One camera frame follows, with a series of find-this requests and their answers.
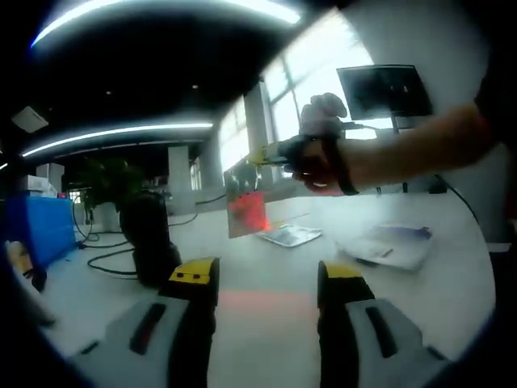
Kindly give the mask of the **person's right hand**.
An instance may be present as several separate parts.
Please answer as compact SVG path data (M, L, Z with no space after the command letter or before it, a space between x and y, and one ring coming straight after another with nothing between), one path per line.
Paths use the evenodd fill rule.
M346 167L336 140L303 140L296 148L290 167L293 177L311 192L323 196L343 195L340 182Z

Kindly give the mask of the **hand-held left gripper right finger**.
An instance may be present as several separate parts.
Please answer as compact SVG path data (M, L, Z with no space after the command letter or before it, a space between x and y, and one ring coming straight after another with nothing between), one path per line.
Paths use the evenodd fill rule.
M424 387L448 365L354 268L319 263L317 308L322 387Z

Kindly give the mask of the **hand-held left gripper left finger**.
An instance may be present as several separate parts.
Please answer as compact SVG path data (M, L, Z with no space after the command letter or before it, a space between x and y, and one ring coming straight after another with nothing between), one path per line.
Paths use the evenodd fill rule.
M216 331L220 260L178 266L157 295L72 357L91 387L205 387Z

